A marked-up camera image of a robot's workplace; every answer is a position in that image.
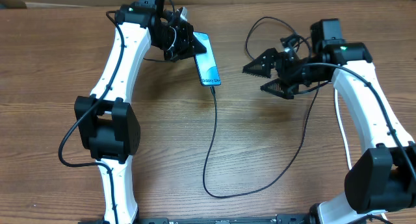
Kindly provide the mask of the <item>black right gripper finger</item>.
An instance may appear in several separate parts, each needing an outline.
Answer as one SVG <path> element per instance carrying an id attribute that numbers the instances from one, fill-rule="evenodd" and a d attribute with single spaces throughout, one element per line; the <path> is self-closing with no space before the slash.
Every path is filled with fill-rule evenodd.
<path id="1" fill-rule="evenodd" d="M 283 99 L 294 99 L 294 96 L 298 93 L 299 85 L 287 85 L 282 80 L 275 79 L 262 85 L 260 89 Z"/>
<path id="2" fill-rule="evenodd" d="M 270 48 L 260 54 L 256 59 L 245 65 L 242 72 L 257 77 L 271 78 L 271 70 L 276 67 L 278 52 Z"/>

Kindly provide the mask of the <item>Galaxy S24 smartphone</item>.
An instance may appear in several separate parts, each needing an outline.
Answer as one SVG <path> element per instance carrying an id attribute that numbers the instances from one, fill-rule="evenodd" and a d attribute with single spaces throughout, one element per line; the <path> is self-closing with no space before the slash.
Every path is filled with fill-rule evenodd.
<path id="1" fill-rule="evenodd" d="M 205 53 L 194 57 L 201 85 L 220 86 L 221 79 L 209 35 L 204 32 L 194 32 L 194 36 L 206 48 Z"/>

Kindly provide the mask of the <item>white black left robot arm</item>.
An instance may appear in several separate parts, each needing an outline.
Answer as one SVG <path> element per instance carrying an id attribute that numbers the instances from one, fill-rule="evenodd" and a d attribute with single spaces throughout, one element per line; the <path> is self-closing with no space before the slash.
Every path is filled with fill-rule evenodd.
<path id="1" fill-rule="evenodd" d="M 58 158 L 75 129 L 83 147 L 101 173 L 106 211 L 100 223 L 138 223 L 139 211 L 133 191 L 133 155 L 140 144 L 140 125 L 131 106 L 140 65 L 150 47 L 164 53 L 164 61 L 194 58 L 198 73 L 216 66 L 206 34 L 196 32 L 187 19 L 187 9 L 166 10 L 166 0 L 138 0 L 108 11 L 115 26 L 114 43 L 100 80 L 88 97 L 74 104 L 77 121 L 63 137 Z"/>

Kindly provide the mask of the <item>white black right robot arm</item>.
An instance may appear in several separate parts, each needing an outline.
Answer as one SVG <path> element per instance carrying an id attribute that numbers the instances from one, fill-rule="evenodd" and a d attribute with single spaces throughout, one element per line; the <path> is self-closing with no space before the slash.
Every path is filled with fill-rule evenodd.
<path id="1" fill-rule="evenodd" d="M 385 212 L 415 206 L 415 140 L 400 124 L 378 82 L 373 59 L 361 43 L 348 43 L 338 19 L 311 28 L 309 54 L 294 49 L 298 34 L 282 38 L 281 51 L 267 49 L 243 72 L 269 78 L 264 92 L 292 99 L 304 85 L 316 90 L 331 83 L 343 97 L 361 144 L 361 157 L 344 179 L 337 197 L 313 205 L 295 223 L 365 223 Z M 276 79 L 270 79 L 276 70 Z"/>

